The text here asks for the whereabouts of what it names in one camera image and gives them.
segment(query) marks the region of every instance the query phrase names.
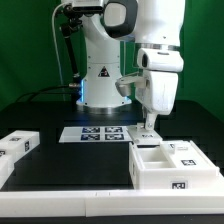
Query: warning triangle label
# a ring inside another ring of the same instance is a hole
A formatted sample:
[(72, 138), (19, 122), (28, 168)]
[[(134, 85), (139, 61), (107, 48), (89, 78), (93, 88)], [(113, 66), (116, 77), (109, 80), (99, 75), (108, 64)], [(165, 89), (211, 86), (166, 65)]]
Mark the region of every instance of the warning triangle label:
[(98, 77), (110, 77), (106, 67), (104, 66), (100, 72), (100, 74), (98, 75)]

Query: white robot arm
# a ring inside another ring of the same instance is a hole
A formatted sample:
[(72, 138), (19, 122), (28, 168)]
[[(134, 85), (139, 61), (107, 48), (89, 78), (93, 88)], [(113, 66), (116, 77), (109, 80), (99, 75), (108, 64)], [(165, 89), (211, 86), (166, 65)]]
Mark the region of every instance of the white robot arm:
[(87, 69), (81, 81), (82, 94), (76, 101), (77, 108), (97, 114), (118, 112), (131, 103), (127, 97), (121, 97), (115, 87), (116, 80), (122, 77), (120, 42), (111, 38), (101, 23), (104, 3), (103, 0), (62, 1), (66, 5), (63, 14), (68, 18), (68, 23), (63, 26), (64, 33), (82, 29), (85, 37)]
[(185, 0), (110, 0), (104, 12), (105, 29), (111, 37), (135, 41), (137, 65), (143, 76), (122, 77), (116, 86), (125, 96), (130, 94), (130, 84), (136, 83), (135, 97), (143, 106), (144, 129), (151, 137), (156, 135), (157, 115), (168, 115), (173, 108), (177, 73), (184, 64), (176, 51), (184, 10)]

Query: white block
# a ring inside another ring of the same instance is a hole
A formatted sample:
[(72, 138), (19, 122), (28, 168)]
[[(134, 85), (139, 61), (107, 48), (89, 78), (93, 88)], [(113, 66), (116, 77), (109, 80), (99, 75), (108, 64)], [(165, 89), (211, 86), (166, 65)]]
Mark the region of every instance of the white block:
[(152, 148), (130, 144), (129, 171), (135, 189), (204, 189), (221, 176), (219, 167), (193, 142), (185, 141)]
[(13, 158), (11, 155), (0, 156), (0, 189), (3, 187), (14, 170)]
[(12, 155), (15, 163), (39, 144), (39, 132), (15, 131), (0, 140), (0, 153)]
[(85, 191), (0, 192), (0, 217), (85, 216)]

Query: black sticker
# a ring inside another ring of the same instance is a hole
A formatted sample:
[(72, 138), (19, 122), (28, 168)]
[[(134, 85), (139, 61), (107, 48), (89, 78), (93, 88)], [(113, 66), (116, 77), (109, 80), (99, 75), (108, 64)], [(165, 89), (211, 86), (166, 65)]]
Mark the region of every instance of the black sticker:
[(123, 134), (106, 134), (105, 140), (109, 140), (109, 141), (124, 140), (124, 135)]
[(100, 72), (100, 74), (98, 75), (98, 77), (110, 77), (106, 67), (104, 66)]
[(82, 133), (99, 133), (99, 132), (100, 132), (100, 128), (87, 127), (82, 129)]
[(5, 155), (5, 151), (2, 151), (2, 150), (1, 150), (1, 151), (0, 151), (0, 157), (3, 156), (3, 155)]
[(186, 182), (173, 182), (172, 189), (186, 189), (187, 183)]
[(123, 129), (122, 127), (105, 127), (105, 132), (120, 133), (120, 132), (123, 132)]
[(81, 141), (99, 141), (100, 135), (90, 134), (90, 135), (81, 135)]
[(30, 142), (25, 142), (25, 152), (27, 152), (30, 149)]
[(21, 138), (11, 138), (9, 141), (11, 141), (11, 142), (18, 142), (19, 140), (20, 140)]
[(142, 135), (143, 138), (153, 138), (154, 136), (152, 134), (150, 135)]
[(194, 160), (181, 160), (184, 166), (196, 166), (196, 162)]

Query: blue light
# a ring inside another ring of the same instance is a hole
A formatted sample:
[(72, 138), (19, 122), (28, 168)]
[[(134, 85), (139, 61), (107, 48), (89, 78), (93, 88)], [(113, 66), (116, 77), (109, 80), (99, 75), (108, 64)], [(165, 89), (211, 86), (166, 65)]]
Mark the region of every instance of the blue light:
[(84, 80), (81, 81), (81, 102), (84, 101)]

